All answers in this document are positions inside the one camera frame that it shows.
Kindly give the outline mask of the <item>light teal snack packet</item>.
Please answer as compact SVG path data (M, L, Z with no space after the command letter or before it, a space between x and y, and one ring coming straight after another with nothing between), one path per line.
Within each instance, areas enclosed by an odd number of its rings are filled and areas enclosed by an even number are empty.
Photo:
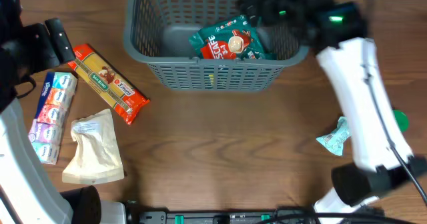
M330 153L342 156L344 143L351 137L350 128L346 117L340 117L336 128L329 134L317 137L316 141L325 147Z

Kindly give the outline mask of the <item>beige paper pouch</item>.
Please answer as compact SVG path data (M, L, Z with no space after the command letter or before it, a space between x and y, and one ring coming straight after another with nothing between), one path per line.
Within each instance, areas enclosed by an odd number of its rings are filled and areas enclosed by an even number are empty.
M71 123L71 138L77 143L77 148L75 156L63 170L64 183L96 185L124 178L109 109L74 120Z

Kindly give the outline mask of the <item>Kleenex tissue multipack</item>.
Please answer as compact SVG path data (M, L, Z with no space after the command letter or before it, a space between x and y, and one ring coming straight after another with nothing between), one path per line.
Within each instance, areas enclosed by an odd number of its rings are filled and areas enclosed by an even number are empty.
M42 86L28 138L40 162L54 165L59 155L63 124L77 78L72 73L48 72Z

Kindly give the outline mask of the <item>green Nescafe coffee bag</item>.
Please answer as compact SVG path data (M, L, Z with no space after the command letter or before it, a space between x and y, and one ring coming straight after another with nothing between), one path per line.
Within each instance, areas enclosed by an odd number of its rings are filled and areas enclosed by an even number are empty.
M200 29L189 43L201 59L277 59L264 49L256 28L244 15Z

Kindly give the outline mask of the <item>orange San Remo spaghetti pack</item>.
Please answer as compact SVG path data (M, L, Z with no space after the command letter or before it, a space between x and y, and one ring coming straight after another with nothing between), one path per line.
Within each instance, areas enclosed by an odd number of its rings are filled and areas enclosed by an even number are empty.
M78 45L73 51L75 59L68 62L70 68L128 125L132 124L149 99L90 45Z

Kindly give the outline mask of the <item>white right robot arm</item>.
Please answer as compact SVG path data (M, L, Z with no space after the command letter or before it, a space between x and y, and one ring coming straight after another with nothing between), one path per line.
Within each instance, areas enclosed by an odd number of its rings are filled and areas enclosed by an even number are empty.
M426 158L413 153L390 104L368 36L368 22L357 4L335 0L238 0L251 25L285 23L298 41L312 48L347 119L353 161L332 169L333 186L314 203L316 223L347 220L387 222L361 208L411 183L418 191Z

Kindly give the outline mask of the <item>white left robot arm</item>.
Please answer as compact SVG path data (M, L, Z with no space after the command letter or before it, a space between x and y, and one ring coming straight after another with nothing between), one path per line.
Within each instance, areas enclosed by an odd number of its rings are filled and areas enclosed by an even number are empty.
M16 86L74 60L57 18L24 26L20 0L1 0L1 222L125 223L125 205L94 186L58 192L33 150Z

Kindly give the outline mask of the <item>green lid glass jar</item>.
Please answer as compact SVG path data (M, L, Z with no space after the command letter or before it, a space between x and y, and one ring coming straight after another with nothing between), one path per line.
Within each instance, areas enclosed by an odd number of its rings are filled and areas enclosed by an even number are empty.
M395 120L399 126L399 129L401 130L401 132L404 133L405 131L408 130L410 126L409 118L401 110L394 109L393 113L394 113Z

